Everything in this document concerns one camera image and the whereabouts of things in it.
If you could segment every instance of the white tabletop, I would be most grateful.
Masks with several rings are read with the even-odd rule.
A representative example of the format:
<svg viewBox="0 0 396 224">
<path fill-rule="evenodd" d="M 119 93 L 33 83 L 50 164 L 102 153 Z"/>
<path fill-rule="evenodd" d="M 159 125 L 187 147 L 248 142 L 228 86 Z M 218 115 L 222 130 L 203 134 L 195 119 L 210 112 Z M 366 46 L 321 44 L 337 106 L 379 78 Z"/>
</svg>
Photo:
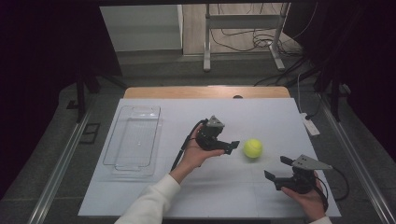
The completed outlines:
<svg viewBox="0 0 396 224">
<path fill-rule="evenodd" d="M 231 155 L 210 158 L 182 183 L 165 217 L 176 218 L 285 218 L 303 217 L 301 207 L 273 182 L 264 171 L 276 177 L 291 177 L 291 167 L 280 156 L 297 159 L 305 154 L 316 159 L 297 106 L 291 98 L 280 99 L 121 99 L 109 133 L 112 133 L 123 105 L 158 105 L 162 129 L 155 173 L 148 178 L 115 179 L 103 165 L 104 150 L 79 210 L 80 216 L 120 216 L 147 185 L 169 173 L 187 134 L 201 119 L 215 115 L 225 124 L 218 139 L 241 141 Z M 257 160 L 242 152 L 244 141 L 260 139 L 263 154 Z M 319 178 L 327 185 L 322 172 Z M 329 217 L 340 217 L 329 192 Z"/>
</svg>

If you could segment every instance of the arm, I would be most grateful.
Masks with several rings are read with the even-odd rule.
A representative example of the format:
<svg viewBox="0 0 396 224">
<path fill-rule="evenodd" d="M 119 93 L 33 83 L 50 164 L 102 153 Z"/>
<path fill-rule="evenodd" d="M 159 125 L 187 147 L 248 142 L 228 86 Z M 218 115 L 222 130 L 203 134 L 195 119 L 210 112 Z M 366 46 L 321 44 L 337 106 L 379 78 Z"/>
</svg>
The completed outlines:
<svg viewBox="0 0 396 224">
<path fill-rule="evenodd" d="M 180 191 L 181 181 L 206 159 L 224 154 L 224 150 L 204 151 L 198 146 L 194 138 L 200 128 L 192 134 L 178 166 L 157 184 L 146 187 L 116 224 L 162 223 L 163 214 L 169 210 L 173 197 Z"/>
<path fill-rule="evenodd" d="M 317 187 L 322 190 L 320 182 L 317 180 Z M 331 224 L 331 221 L 326 217 L 323 202 L 320 196 L 313 189 L 306 194 L 299 194 L 292 189 L 282 187 L 282 191 L 294 199 L 303 208 L 305 214 L 308 216 L 312 224 Z"/>
</svg>

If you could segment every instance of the white sleeve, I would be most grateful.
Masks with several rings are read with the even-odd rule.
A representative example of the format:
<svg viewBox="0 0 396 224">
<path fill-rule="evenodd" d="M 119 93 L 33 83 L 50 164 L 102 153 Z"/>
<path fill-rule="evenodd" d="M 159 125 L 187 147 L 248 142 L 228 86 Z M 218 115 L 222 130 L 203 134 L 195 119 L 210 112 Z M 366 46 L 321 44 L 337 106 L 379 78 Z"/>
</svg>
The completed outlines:
<svg viewBox="0 0 396 224">
<path fill-rule="evenodd" d="M 321 219 L 318 219 L 314 222 L 310 222 L 309 224 L 332 224 L 330 219 L 328 217 L 323 217 Z"/>
<path fill-rule="evenodd" d="M 173 197 L 180 191 L 176 180 L 166 175 L 157 184 L 146 187 L 139 198 L 116 221 L 116 224 L 161 224 Z"/>
</svg>

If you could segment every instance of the table leg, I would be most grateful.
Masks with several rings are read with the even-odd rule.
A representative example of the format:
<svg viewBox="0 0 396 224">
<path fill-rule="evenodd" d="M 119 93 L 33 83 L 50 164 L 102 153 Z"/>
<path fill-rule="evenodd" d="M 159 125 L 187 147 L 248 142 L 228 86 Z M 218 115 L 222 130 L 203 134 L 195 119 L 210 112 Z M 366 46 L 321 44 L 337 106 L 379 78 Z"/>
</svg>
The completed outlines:
<svg viewBox="0 0 396 224">
<path fill-rule="evenodd" d="M 286 19 L 286 14 L 288 12 L 289 4 L 290 3 L 285 3 L 282 7 L 282 10 L 280 11 L 279 21 L 277 23 L 274 40 L 271 43 L 271 45 L 269 46 L 269 49 L 270 49 L 271 54 L 274 58 L 277 70 L 279 70 L 279 71 L 284 71 L 285 65 L 282 63 L 282 60 L 279 57 L 277 43 L 279 42 L 279 37 L 282 32 L 283 25 L 285 24 L 285 19 Z"/>
<path fill-rule="evenodd" d="M 205 15 L 205 50 L 204 50 L 204 71 L 210 71 L 210 12 L 209 4 L 206 4 L 206 15 Z"/>
</svg>

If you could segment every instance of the wooden table edge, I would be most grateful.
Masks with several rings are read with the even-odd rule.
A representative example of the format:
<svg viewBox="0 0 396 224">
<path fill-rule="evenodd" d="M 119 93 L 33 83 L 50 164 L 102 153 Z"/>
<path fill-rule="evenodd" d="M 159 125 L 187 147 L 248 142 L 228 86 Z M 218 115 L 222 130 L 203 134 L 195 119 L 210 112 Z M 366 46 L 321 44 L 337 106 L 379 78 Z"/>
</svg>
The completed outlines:
<svg viewBox="0 0 396 224">
<path fill-rule="evenodd" d="M 171 86 L 131 87 L 124 99 L 290 98 L 285 87 Z"/>
</svg>

